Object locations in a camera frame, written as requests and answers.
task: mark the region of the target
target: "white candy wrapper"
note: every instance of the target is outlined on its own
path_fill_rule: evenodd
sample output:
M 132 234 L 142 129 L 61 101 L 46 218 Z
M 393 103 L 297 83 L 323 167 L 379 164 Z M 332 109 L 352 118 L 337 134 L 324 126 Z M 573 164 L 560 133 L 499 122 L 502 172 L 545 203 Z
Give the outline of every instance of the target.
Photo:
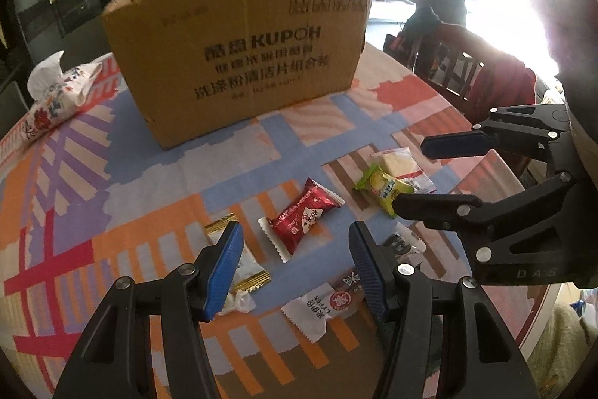
M 376 161 L 389 175 L 410 185 L 415 193 L 428 194 L 436 191 L 433 181 L 413 159 L 409 148 L 387 149 L 375 152 L 372 161 Z
M 237 216 L 228 214 L 226 217 L 205 226 L 206 234 L 211 243 L 216 244 L 218 242 L 226 225 L 232 220 L 237 220 Z M 233 289 L 235 291 L 255 291 L 270 281 L 270 273 L 258 264 L 251 251 L 247 249 L 246 244 L 243 244 L 241 259 L 232 278 Z
M 400 264 L 412 266 L 423 262 L 423 253 L 428 248 L 422 239 L 400 222 L 397 222 L 394 234 L 388 237 L 384 245 L 392 249 Z
M 347 291 L 334 291 L 330 284 L 324 283 L 286 303 L 281 310 L 310 342 L 315 343 L 326 333 L 326 321 L 348 308 L 351 299 Z

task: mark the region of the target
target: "white tissue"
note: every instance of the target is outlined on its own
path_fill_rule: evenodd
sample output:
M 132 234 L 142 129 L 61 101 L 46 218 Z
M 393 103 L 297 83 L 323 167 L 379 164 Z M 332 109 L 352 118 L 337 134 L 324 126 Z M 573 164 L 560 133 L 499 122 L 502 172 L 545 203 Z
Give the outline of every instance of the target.
M 61 58 L 64 51 L 57 51 L 38 63 L 27 80 L 29 95 L 35 100 L 44 100 L 44 92 L 56 82 L 62 80 Z

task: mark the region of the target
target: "wooden chair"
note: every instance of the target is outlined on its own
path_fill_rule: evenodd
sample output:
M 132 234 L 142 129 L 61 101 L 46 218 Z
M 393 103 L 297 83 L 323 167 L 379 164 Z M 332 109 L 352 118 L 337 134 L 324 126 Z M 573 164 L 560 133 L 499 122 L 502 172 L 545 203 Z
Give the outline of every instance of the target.
M 465 113 L 469 91 L 484 61 L 469 54 L 470 51 L 476 52 L 475 49 L 450 40 L 424 38 L 419 44 L 417 55 L 410 60 L 413 66 L 408 68 L 459 112 Z
M 467 114 L 471 112 L 468 107 L 477 102 L 471 100 L 468 95 L 481 68 L 491 68 L 502 56 L 504 53 L 465 27 L 443 24 L 433 36 L 414 42 L 411 51 L 404 53 L 403 64 L 440 93 L 459 112 Z M 528 158 L 504 151 L 499 151 L 499 154 L 518 178 L 530 161 Z

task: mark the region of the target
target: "tablecloth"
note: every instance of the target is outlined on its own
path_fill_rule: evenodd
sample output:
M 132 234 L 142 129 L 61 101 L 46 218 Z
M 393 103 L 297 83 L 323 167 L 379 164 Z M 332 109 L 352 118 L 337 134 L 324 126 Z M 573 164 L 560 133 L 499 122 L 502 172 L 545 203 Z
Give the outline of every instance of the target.
M 407 146 L 442 193 L 495 201 L 521 190 L 502 160 L 428 160 L 428 135 L 470 125 L 422 80 L 366 44 L 353 86 L 163 151 L 112 55 L 86 110 L 36 142 L 0 182 L 0 346 L 39 398 L 51 397 L 79 333 L 117 276 L 142 282 L 193 261 L 203 226 L 234 212 L 272 276 L 251 314 L 201 326 L 223 398 L 369 397 L 383 354 L 366 305 L 354 300 L 309 343 L 280 306 L 353 267 L 347 230 L 364 220 L 380 243 L 394 221 L 352 190 L 377 150 Z M 257 220 L 274 217 L 311 177 L 346 199 L 283 263 Z M 469 269 L 454 233 L 404 222 L 428 245 L 422 270 L 457 281 Z M 518 343 L 546 287 L 487 288 Z M 160 321 L 151 319 L 158 396 L 168 397 Z M 434 394 L 434 378 L 424 397 Z

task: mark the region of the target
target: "metal screw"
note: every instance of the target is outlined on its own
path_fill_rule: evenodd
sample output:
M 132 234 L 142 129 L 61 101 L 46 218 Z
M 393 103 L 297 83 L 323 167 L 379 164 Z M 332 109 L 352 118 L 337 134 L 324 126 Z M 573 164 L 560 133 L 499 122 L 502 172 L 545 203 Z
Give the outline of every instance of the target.
M 131 285 L 131 278 L 127 276 L 119 277 L 116 280 L 117 289 L 127 289 Z
M 470 211 L 471 207 L 469 205 L 460 205 L 459 208 L 457 208 L 457 215 L 465 217 L 465 215 L 469 215 Z
M 489 247 L 480 247 L 475 253 L 475 258 L 481 263 L 487 263 L 492 258 L 492 250 Z
M 415 272 L 415 268 L 411 264 L 399 264 L 397 271 L 403 276 L 411 276 Z
M 475 279 L 471 276 L 465 276 L 463 278 L 463 286 L 465 286 L 466 288 L 469 289 L 473 289 L 474 287 L 476 287 L 478 284 L 475 281 Z
M 182 276 L 190 276 L 195 272 L 195 266 L 193 264 L 181 264 L 179 266 L 179 274 Z

